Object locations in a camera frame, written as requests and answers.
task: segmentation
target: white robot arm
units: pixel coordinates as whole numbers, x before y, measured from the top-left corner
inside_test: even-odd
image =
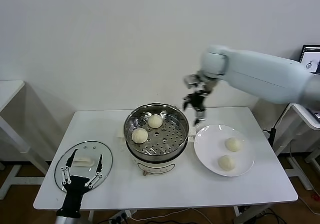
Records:
[[[198,122],[205,118],[203,100],[218,80],[273,103],[299,103],[320,108],[320,75],[305,71],[301,63],[211,46],[202,55],[198,73],[184,78],[188,88],[197,88],[185,98],[184,107],[191,104],[195,108]]]

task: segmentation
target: steamed bun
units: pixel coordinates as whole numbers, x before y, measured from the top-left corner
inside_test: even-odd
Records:
[[[224,155],[218,159],[218,164],[223,170],[231,171],[236,167],[236,164],[234,161],[235,160],[231,156]]]
[[[240,151],[242,149],[242,141],[239,140],[238,138],[231,137],[227,140],[225,140],[225,146],[228,150],[236,152]]]
[[[137,144],[144,143],[147,139],[148,132],[145,129],[138,128],[132,133],[132,140]]]
[[[152,115],[148,118],[148,125],[153,128],[157,129],[162,126],[162,118],[159,115]]]

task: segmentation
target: power strip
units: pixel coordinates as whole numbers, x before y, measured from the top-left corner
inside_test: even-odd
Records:
[[[133,214],[135,214],[136,211],[137,211],[136,209],[133,209],[133,210],[121,210],[121,211],[119,211],[117,214],[115,214],[115,215],[113,215],[112,217],[110,217],[109,219],[116,219],[118,216],[121,217],[121,215],[122,215],[123,213],[126,214],[127,219],[128,219],[128,218],[130,218]]]

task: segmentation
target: white plate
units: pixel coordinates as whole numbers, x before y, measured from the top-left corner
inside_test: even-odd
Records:
[[[240,151],[232,152],[225,146],[225,140],[235,137],[242,141]],[[254,152],[248,139],[240,132],[226,125],[210,125],[202,128],[194,139],[194,150],[199,160],[209,170],[223,176],[239,176],[245,174],[254,163]],[[218,159],[223,155],[230,155],[235,161],[235,168],[231,171],[223,170]]]

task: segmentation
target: floor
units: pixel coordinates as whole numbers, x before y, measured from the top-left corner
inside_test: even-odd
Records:
[[[310,164],[303,160],[303,156],[298,156],[297,160],[305,171],[310,181],[315,188],[320,192],[320,175],[317,174]],[[289,163],[285,157],[280,157],[280,162],[284,168],[290,168]],[[2,184],[12,168],[7,165],[4,171],[0,171],[0,184]],[[41,173],[32,165],[24,165],[19,172],[19,176],[41,176]],[[291,181],[299,194],[309,206],[316,212],[320,212],[320,201],[315,201],[311,196],[313,191],[306,191],[300,181],[293,177]],[[39,186],[12,186],[7,193],[4,200],[0,200],[0,223],[1,224],[43,224],[54,223],[55,212],[35,210],[33,208],[33,200],[35,199]],[[294,223],[320,223],[320,215],[312,214],[307,207],[300,201],[292,203],[275,204],[272,209],[281,216],[288,224]],[[213,224],[227,223],[231,224],[235,217],[232,207],[213,207],[213,208],[200,208]],[[159,210],[139,210],[133,217],[135,219],[146,218],[150,216],[165,215],[173,209],[159,209]],[[94,224],[108,219],[113,216],[117,211],[96,211],[94,215]],[[88,216],[88,211],[82,211],[82,216]],[[164,218],[153,219],[156,221],[175,220],[179,222],[196,222],[197,224],[210,224],[198,212],[190,209],[181,213],[173,214]],[[145,224],[147,221],[134,221],[128,220],[128,224]],[[277,223],[277,220],[272,215],[267,215],[256,222],[257,224],[264,223]]]

